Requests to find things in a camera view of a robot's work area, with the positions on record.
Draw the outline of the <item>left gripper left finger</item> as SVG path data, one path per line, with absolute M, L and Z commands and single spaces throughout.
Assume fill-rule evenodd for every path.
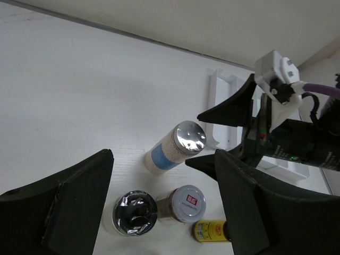
M 1 194 L 1 254 L 92 254 L 113 165 L 103 149 Z

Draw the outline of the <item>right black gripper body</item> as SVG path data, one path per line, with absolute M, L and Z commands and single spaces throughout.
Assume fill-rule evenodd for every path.
M 266 156 L 339 171 L 339 136 L 292 119 L 270 131 L 271 105 L 268 96 L 262 95 L 260 111 L 239 145 L 241 161 L 256 167 Z

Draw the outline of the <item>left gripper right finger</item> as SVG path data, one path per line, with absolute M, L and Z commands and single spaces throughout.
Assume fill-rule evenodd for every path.
M 303 189 L 215 152 L 235 254 L 339 254 L 339 197 Z

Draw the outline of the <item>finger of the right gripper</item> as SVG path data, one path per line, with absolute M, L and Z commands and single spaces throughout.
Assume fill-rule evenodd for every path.
M 211 109 L 199 114 L 201 122 L 232 127 L 250 126 L 253 110 L 253 94 L 257 84 L 251 74 L 244 85 L 232 96 Z
M 185 164 L 218 183 L 255 182 L 255 154 L 243 144 L 230 151 L 217 149 L 214 154 L 187 159 Z

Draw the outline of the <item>blue label silver lid jar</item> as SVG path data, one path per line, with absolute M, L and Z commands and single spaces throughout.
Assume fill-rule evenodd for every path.
M 206 142 L 205 132 L 199 124 L 183 121 L 146 153 L 145 166 L 151 173 L 162 175 L 202 152 Z

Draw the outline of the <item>white lid red logo jar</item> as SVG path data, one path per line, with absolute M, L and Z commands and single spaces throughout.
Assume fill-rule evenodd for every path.
M 205 214 L 205 195 L 194 185 L 184 185 L 156 199 L 158 219 L 179 223 L 195 223 Z

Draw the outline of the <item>yellow label brown cap bottle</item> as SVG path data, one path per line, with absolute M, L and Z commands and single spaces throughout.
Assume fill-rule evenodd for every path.
M 200 220 L 193 224 L 191 231 L 200 243 L 231 242 L 226 220 Z

